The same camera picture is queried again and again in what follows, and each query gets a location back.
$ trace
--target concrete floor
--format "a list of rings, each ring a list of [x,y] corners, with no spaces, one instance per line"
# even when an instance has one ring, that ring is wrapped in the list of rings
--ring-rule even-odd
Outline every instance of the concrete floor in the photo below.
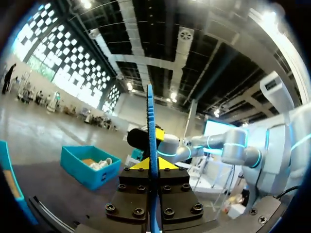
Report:
[[[0,139],[8,142],[12,164],[29,165],[60,160],[62,146],[95,145],[125,162],[133,148],[119,132],[90,126],[65,114],[48,114],[34,103],[0,99]]]
[[[86,211],[91,215],[104,213],[104,205],[99,203],[110,201],[118,179],[111,180],[96,192],[87,190],[60,167],[62,146],[95,145],[119,157],[123,163],[133,150],[119,132],[94,127],[65,114],[47,113],[45,108],[16,101],[10,94],[0,96],[0,139],[8,143],[24,195],[38,196],[69,225],[73,220],[83,222]],[[209,220],[215,219],[216,210],[211,207],[211,201],[216,198],[216,195],[198,195]],[[229,219],[221,213],[218,220],[226,222]]]

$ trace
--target round vent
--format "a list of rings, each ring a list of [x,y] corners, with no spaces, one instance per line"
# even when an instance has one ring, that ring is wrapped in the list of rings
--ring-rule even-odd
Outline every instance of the round vent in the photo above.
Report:
[[[118,80],[122,80],[122,79],[123,79],[123,75],[122,75],[122,74],[118,74],[118,75],[116,76],[116,78],[117,78]]]
[[[91,32],[88,34],[89,35],[89,38],[91,39],[96,39],[96,37],[99,35],[99,30],[98,29],[93,29],[91,30]]]
[[[183,41],[191,41],[193,36],[188,30],[181,30],[179,32],[178,38]]]

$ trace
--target display screen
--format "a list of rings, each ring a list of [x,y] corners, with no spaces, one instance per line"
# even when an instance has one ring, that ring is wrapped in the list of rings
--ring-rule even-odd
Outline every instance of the display screen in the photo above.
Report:
[[[208,120],[205,125],[204,136],[225,133],[232,128],[236,128],[236,126]],[[204,148],[204,152],[221,155],[223,150],[213,150],[213,149]]]

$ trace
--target bolt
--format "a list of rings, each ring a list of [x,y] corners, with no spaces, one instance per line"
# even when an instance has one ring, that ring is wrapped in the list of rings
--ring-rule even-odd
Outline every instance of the bolt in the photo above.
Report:
[[[175,211],[172,208],[166,208],[163,213],[165,218],[171,218],[174,216]]]
[[[105,209],[106,209],[107,212],[112,213],[112,212],[114,212],[116,210],[116,207],[113,204],[107,204],[105,206]]]
[[[257,209],[256,208],[251,208],[249,211],[250,215],[256,215],[257,214]]]
[[[188,183],[184,183],[182,186],[181,186],[181,190],[184,191],[184,192],[187,192],[191,189],[190,187],[190,184]]]
[[[143,186],[143,185],[140,185],[140,186],[137,187],[137,190],[138,190],[139,192],[143,192],[143,191],[146,190],[146,187]]]
[[[141,208],[135,208],[133,210],[134,217],[140,218],[140,217],[143,217],[144,215],[145,215],[145,211]]]
[[[171,187],[169,185],[166,185],[166,186],[163,187],[163,192],[164,193],[169,193],[171,190],[172,189],[171,189]]]
[[[267,222],[267,217],[265,216],[260,216],[259,219],[258,219],[258,222],[260,224],[265,224]]]
[[[126,188],[126,185],[124,185],[124,184],[119,184],[119,185],[118,185],[118,188],[119,188],[120,190],[124,190],[124,189]]]
[[[198,213],[200,213],[202,210],[203,210],[203,205],[200,204],[200,203],[197,203],[197,204],[195,204],[195,205],[192,207],[191,212],[192,212],[193,214],[198,214]]]

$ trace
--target teal plastic bin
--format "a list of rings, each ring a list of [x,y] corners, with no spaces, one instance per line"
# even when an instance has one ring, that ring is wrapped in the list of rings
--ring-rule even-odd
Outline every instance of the teal plastic bin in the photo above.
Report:
[[[107,158],[112,159],[112,164],[97,171],[82,162],[84,159],[92,159],[98,163]],[[121,160],[95,146],[64,146],[60,164],[85,187],[95,190],[118,175]]]
[[[19,204],[20,208],[23,210],[26,217],[30,220],[30,222],[33,225],[37,225],[38,222],[37,222],[35,216],[33,215],[33,213],[31,212],[31,210],[29,209],[29,206],[27,205],[27,202],[24,198],[24,195],[23,195],[23,193],[22,193],[22,191],[21,191],[21,189],[17,183],[16,177],[15,177],[15,174],[14,174],[14,171],[12,168],[12,164],[11,164],[8,146],[7,146],[7,143],[5,141],[0,141],[0,164],[2,166],[3,171],[10,171],[11,172],[11,176],[13,178],[13,181],[15,183],[15,187],[16,187],[17,192],[19,194],[19,197],[15,197],[15,200]]]
[[[136,160],[139,160],[139,161],[141,161],[142,160],[142,154],[143,154],[144,152],[143,151],[141,151],[141,150],[138,150],[138,149],[133,149],[133,152],[132,152],[132,158],[133,159],[136,159]]]

